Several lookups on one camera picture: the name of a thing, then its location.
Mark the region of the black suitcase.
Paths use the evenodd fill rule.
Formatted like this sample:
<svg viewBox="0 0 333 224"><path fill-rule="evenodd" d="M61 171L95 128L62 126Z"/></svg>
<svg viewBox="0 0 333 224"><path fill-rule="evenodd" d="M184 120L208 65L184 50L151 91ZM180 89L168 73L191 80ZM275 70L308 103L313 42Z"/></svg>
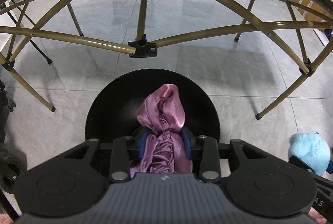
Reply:
<svg viewBox="0 0 333 224"><path fill-rule="evenodd" d="M1 81L1 188L8 194L14 193L14 184L27 169L26 157L14 148L13 136L7 129L7 119L16 103L10 98Z"/></svg>

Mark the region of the light blue plush toy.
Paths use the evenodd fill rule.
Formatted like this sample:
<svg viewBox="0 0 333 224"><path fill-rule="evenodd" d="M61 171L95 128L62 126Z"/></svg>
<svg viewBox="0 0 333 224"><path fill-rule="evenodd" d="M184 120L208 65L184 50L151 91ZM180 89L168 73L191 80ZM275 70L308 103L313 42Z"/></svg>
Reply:
<svg viewBox="0 0 333 224"><path fill-rule="evenodd" d="M316 175L332 174L331 150L319 133L297 133L289 138L288 158L298 157Z"/></svg>

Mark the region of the cardboard box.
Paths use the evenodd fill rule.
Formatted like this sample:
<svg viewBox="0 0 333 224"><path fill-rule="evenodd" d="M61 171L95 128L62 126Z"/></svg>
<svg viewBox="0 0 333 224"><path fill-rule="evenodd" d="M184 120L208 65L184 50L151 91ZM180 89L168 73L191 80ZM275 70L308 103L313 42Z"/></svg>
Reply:
<svg viewBox="0 0 333 224"><path fill-rule="evenodd" d="M302 4L303 6L312 8L315 11L318 11L320 13L322 13L323 15L326 15L330 18L332 18L332 16L327 13L322 7L320 7L318 4L314 3L312 0L292 0L293 2ZM303 18L307 21L324 21L323 18L318 17L310 12L307 12L305 10L303 10L302 8L298 8L299 12L302 14Z"/></svg>

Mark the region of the black round trash bin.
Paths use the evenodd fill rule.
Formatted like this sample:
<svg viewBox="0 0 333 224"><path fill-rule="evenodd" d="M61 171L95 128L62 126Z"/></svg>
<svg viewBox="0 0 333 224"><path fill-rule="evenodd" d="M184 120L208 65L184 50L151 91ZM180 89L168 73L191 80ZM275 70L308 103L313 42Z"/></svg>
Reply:
<svg viewBox="0 0 333 224"><path fill-rule="evenodd" d="M219 140L220 121L205 91L189 78L165 69L140 69L111 81L94 99L85 138L102 143L133 135L141 126L154 134L179 132Z"/></svg>

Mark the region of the pink satin cloth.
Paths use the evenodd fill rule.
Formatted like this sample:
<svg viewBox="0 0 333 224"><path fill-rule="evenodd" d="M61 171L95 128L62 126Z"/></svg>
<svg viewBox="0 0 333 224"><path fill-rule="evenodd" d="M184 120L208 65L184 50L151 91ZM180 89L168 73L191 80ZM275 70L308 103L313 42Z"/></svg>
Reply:
<svg viewBox="0 0 333 224"><path fill-rule="evenodd" d="M192 161L187 159L180 136L185 124L185 111L180 101L178 87L164 84L148 95L140 106L137 120L150 129L144 157L130 168L136 173L191 173Z"/></svg>

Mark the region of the pink fuzzy sleeve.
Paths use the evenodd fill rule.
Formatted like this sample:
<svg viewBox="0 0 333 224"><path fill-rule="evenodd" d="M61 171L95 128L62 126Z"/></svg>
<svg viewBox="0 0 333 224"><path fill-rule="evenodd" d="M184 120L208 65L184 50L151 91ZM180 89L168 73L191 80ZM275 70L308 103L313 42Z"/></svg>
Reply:
<svg viewBox="0 0 333 224"><path fill-rule="evenodd" d="M325 217L317 212L314 208L310 209L308 215L319 224L328 224L328 220L326 220Z"/></svg>

